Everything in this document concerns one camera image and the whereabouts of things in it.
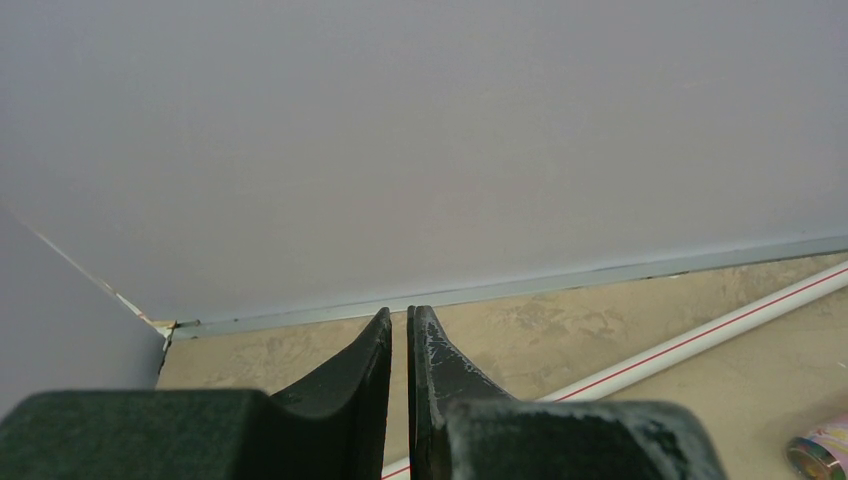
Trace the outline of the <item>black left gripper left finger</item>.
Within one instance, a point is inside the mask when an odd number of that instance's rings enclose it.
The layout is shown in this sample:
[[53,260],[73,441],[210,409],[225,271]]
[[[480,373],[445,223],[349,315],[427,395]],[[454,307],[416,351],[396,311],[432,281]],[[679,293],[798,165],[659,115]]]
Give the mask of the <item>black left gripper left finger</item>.
[[5,479],[377,479],[392,324],[381,309],[288,387],[66,390],[1,423]]

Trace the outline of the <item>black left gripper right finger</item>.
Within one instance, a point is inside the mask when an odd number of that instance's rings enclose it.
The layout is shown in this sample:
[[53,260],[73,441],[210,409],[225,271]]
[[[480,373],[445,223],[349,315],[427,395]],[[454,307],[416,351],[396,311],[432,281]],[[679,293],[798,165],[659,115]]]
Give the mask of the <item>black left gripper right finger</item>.
[[522,401],[448,338],[430,306],[407,310],[414,479],[724,479],[706,429],[661,401]]

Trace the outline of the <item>white PVC pipe frame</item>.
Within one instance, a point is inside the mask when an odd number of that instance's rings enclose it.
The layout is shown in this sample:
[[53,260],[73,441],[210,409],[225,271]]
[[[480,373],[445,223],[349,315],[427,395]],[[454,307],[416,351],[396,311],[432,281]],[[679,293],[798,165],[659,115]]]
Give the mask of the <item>white PVC pipe frame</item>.
[[782,449],[847,408],[847,258],[829,255],[435,310],[522,400],[665,400],[733,479],[788,479]]

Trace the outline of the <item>pink capped small bottle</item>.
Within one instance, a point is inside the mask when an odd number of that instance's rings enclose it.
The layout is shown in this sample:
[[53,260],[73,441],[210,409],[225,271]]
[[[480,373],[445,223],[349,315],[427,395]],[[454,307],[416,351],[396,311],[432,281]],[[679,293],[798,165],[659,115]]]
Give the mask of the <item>pink capped small bottle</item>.
[[793,437],[784,455],[802,479],[847,479],[847,415],[824,421]]

